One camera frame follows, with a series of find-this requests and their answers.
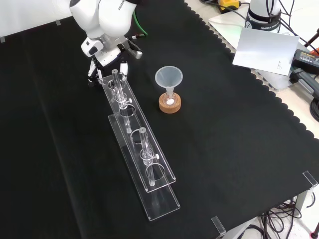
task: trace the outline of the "wooden base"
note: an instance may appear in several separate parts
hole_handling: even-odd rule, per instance
[[[171,106],[164,104],[163,98],[164,98],[164,95],[166,95],[166,93],[162,94],[159,97],[159,108],[164,113],[173,114],[173,113],[176,113],[177,111],[179,111],[180,106],[181,106],[181,99],[180,99],[180,96],[178,94],[176,94],[176,93],[174,93],[174,94],[176,97],[176,103],[171,105]]]

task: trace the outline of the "acrylic test tube rack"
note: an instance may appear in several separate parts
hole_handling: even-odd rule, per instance
[[[150,221],[180,208],[170,186],[176,178],[126,76],[117,70],[100,80],[113,115],[109,121]]]

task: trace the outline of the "white card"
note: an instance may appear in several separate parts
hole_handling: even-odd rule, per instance
[[[234,65],[287,76],[299,37],[243,28]]]

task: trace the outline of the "plastic funnel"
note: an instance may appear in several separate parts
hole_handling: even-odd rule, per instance
[[[183,73],[175,66],[164,66],[156,72],[156,83],[166,89],[167,96],[164,101],[167,105],[175,103],[174,87],[178,86],[182,79]]]

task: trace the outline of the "yellow device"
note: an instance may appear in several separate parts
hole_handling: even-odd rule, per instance
[[[240,6],[240,2],[238,0],[218,0],[218,4],[222,6],[229,7],[233,10],[237,10]],[[221,13],[229,12],[226,8],[218,6]]]

